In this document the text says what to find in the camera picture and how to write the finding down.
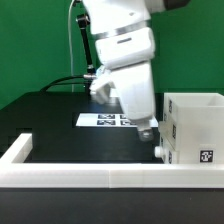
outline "white box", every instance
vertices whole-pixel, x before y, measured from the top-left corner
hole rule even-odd
[[[223,128],[222,95],[165,93],[164,119],[159,124],[161,157],[165,163],[222,164]]]

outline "green wall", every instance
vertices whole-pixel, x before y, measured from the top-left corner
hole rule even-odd
[[[0,0],[0,108],[25,92],[70,75],[69,5],[70,0]],[[223,0],[192,0],[186,8],[152,16],[156,92],[224,92],[223,7]],[[86,71],[75,23],[82,11],[73,10],[75,75]],[[93,42],[90,36],[96,64]]]

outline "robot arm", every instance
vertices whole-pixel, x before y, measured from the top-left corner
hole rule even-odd
[[[142,141],[153,137],[149,119],[155,113],[150,64],[155,43],[147,21],[150,13],[178,8],[189,1],[83,0],[103,64],[90,87],[91,95],[105,103],[109,98],[108,87],[115,87],[122,110],[137,125]]]

